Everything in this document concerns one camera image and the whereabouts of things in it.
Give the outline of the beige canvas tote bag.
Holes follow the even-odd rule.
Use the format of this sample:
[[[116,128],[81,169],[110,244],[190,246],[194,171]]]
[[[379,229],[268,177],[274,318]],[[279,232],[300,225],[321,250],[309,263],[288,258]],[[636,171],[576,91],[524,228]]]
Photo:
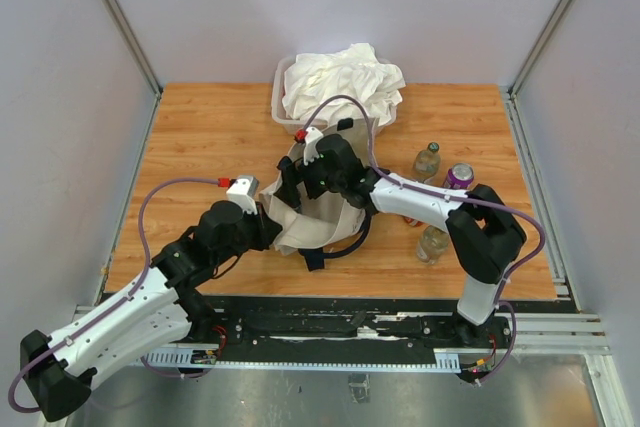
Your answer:
[[[297,143],[292,144],[284,156],[290,157],[298,167],[301,206],[288,207],[277,198],[277,188],[280,186],[278,168],[277,180],[259,194],[268,217],[282,227],[273,243],[274,248],[284,255],[299,253],[310,271],[322,269],[327,259],[346,256],[364,242],[371,217],[376,212],[370,192],[379,179],[367,160],[369,128],[364,120],[343,119],[320,131],[324,137],[339,134],[351,144],[365,168],[358,187],[363,199],[345,199],[340,194],[330,192],[310,199],[304,186],[306,165],[303,163],[303,146]]]

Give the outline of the red soda can front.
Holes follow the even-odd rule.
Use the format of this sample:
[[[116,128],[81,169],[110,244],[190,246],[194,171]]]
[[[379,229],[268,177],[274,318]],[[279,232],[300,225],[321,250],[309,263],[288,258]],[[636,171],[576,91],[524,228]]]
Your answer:
[[[409,217],[404,217],[404,221],[410,226],[410,227],[422,227],[425,226],[425,223],[422,221],[419,221],[417,219],[412,219]]]

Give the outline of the clear glass bottle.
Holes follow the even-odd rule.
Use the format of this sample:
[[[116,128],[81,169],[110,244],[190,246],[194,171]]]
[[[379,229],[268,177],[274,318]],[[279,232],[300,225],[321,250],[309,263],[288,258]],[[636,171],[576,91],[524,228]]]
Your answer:
[[[412,166],[412,178],[420,183],[431,185],[440,169],[440,146],[437,142],[430,142],[415,157]]]
[[[421,262],[432,265],[440,260],[448,246],[448,233],[429,225],[419,238],[416,246],[416,256]]]

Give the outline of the purple soda can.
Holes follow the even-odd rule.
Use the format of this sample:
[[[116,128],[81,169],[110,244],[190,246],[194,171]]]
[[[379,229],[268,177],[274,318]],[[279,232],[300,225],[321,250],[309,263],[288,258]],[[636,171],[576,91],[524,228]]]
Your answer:
[[[468,190],[475,179],[474,170],[468,163],[452,165],[444,178],[442,187],[446,189]]]

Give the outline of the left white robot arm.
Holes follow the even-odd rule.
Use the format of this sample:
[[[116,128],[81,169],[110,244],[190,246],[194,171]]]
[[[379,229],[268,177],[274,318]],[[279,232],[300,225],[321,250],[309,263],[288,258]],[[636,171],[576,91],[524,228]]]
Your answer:
[[[223,200],[167,244],[125,288],[80,319],[20,342],[19,379],[49,422],[78,410],[105,380],[156,347],[188,338],[200,343],[214,318],[198,287],[224,275],[250,250],[270,248],[281,233],[262,205],[246,212]]]

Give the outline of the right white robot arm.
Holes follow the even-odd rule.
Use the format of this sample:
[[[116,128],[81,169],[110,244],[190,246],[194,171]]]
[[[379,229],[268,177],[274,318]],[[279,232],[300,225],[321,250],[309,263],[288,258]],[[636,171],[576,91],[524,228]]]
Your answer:
[[[365,165],[339,134],[321,135],[303,156],[284,156],[278,163],[282,185],[276,196],[293,208],[326,193],[373,216],[409,217],[447,233],[466,273],[463,294],[454,313],[453,334],[474,347],[489,334],[488,321],[498,308],[498,291],[507,268],[517,259],[527,236],[496,192],[483,184],[470,191],[429,187]]]

